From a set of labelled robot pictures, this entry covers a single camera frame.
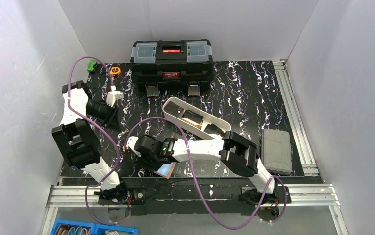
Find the brown leather card holder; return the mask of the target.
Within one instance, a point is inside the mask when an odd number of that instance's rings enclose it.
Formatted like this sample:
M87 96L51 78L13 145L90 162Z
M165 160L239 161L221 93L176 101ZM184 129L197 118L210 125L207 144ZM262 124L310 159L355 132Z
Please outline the brown leather card holder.
M177 163L163 164L154 173L165 179L169 179L176 165Z

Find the black VIP card stack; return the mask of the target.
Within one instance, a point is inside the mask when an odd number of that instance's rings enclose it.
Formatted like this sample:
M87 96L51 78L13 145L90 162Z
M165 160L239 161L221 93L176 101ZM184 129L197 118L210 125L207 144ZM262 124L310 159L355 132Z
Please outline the black VIP card stack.
M194 113L191 110L185 110L181 106L176 105L173 102L170 102L164 107L164 110L173 115L176 118L181 119L182 121L191 124L192 126L201 129L203 124L203 116Z

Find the white plastic card tray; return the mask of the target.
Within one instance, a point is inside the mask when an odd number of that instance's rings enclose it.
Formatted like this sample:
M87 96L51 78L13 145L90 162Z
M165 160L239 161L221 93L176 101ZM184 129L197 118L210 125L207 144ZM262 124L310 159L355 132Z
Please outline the white plastic card tray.
M203 140L221 139L231 125L177 97L170 97L162 107L164 117L183 130Z

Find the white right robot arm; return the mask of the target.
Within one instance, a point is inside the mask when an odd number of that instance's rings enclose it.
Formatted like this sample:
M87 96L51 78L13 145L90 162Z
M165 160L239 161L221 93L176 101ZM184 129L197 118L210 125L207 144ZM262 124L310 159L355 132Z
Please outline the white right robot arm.
M138 157L139 164L150 171L161 166L190 160L220 161L236 175L247 177L254 188L241 193L240 201L257 204L260 200L270 205L280 202L278 183L263 165L257 144L236 132L228 131L221 139L188 140L153 136L132 136L127 145Z

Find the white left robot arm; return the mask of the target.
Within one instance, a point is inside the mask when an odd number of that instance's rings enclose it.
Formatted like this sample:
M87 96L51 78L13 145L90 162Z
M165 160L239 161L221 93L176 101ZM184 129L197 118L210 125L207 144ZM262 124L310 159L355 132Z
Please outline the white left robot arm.
M51 133L65 163L85 171L100 184L97 192L100 199L127 202L126 183L102 158L100 141L88 119L93 116L100 127L119 131L118 105L92 100L90 88L82 80L64 85L62 94L65 101L63 117Z

